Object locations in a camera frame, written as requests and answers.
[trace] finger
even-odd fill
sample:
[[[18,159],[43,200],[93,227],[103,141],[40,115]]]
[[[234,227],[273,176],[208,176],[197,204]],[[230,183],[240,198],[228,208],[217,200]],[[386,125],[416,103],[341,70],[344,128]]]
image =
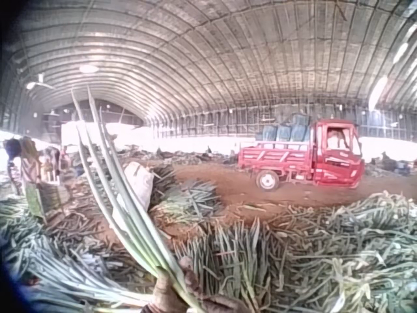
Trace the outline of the finger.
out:
[[[232,299],[225,295],[213,295],[209,299],[213,303],[218,303],[219,305],[226,306],[228,308],[238,309],[240,301],[237,299]]]
[[[210,313],[233,313],[233,310],[224,305],[212,302],[210,300],[203,301],[203,308]]]
[[[158,274],[158,279],[156,280],[155,291],[166,293],[167,290],[171,289],[172,285],[169,273],[162,267],[157,267],[156,273]]]
[[[191,271],[193,269],[193,261],[189,256],[183,256],[178,263],[184,272]]]
[[[184,278],[187,292],[194,294],[198,298],[201,298],[202,291],[195,273],[192,271],[186,271],[184,273]]]

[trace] white sack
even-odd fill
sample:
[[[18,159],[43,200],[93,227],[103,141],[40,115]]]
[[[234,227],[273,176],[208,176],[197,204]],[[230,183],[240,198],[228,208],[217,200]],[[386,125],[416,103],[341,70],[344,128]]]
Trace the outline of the white sack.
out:
[[[135,192],[137,198],[139,199],[139,202],[142,203],[144,209],[148,211],[149,202],[151,200],[152,185],[153,185],[152,182],[154,179],[154,175],[137,162],[129,163],[129,165],[124,170],[124,173],[126,174],[126,177],[127,177],[128,182],[130,183],[130,186],[132,186],[133,191]],[[122,196],[118,194],[116,199],[117,199],[117,202],[120,204],[120,206],[124,210],[126,210]],[[123,219],[120,216],[119,212],[117,210],[113,210],[112,216],[115,219],[115,222],[117,223],[117,225],[119,225],[119,227],[122,230],[126,231],[127,229],[126,224],[123,222]]]

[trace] worker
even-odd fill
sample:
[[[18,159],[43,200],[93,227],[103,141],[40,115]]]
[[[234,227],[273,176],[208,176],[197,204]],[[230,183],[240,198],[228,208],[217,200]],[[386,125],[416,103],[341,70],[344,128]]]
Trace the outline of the worker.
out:
[[[202,300],[207,313],[250,313],[249,308],[240,300],[225,295],[204,296],[197,277],[191,270],[191,259],[183,258],[179,262],[184,271],[187,291]],[[167,271],[157,268],[158,280],[154,288],[153,302],[145,306],[142,313],[186,313],[186,303],[175,293]]]
[[[397,161],[391,159],[386,152],[382,152],[382,168],[386,171],[395,171],[398,167]]]
[[[60,170],[59,170],[59,158],[61,156],[61,152],[59,151],[59,149],[55,148],[55,147],[49,147],[47,149],[47,154],[49,154],[50,156],[50,160],[52,163],[52,168],[53,168],[53,180],[60,182]]]
[[[5,142],[5,149],[8,155],[7,173],[12,184],[16,187],[16,193],[18,195],[20,195],[18,184],[11,175],[11,167],[16,157],[20,157],[21,159],[20,170],[23,190],[25,190],[28,183],[40,183],[39,155],[35,142],[30,137],[24,136],[20,140],[12,138]]]
[[[41,161],[41,170],[42,170],[42,180],[43,181],[52,181],[52,177],[53,177],[53,167],[52,167],[52,163],[50,161],[50,158],[48,157],[40,157],[40,161]]]
[[[329,129],[327,132],[327,149],[346,150],[345,136],[341,130]]]
[[[67,170],[69,167],[71,167],[71,158],[68,156],[68,153],[66,152],[67,146],[65,145],[62,150],[61,154],[59,156],[59,170]]]

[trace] ceiling fan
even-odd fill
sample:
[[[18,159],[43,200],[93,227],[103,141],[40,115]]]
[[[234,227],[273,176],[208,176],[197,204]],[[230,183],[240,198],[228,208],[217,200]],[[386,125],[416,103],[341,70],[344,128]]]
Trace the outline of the ceiling fan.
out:
[[[55,89],[55,87],[48,85],[47,83],[44,83],[44,73],[38,74],[38,81],[37,82],[29,82],[26,85],[26,89],[32,90],[34,86],[39,85],[43,86],[49,89]]]
[[[44,113],[44,115],[52,115],[52,116],[59,116],[59,114],[55,113],[55,110],[51,110],[50,113]]]

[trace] truck wheel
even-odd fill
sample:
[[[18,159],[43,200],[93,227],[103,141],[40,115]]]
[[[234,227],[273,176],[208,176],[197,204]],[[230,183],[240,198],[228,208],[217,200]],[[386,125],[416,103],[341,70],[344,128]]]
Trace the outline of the truck wheel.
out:
[[[256,185],[264,191],[274,191],[280,185],[280,177],[274,171],[264,170],[256,177]]]

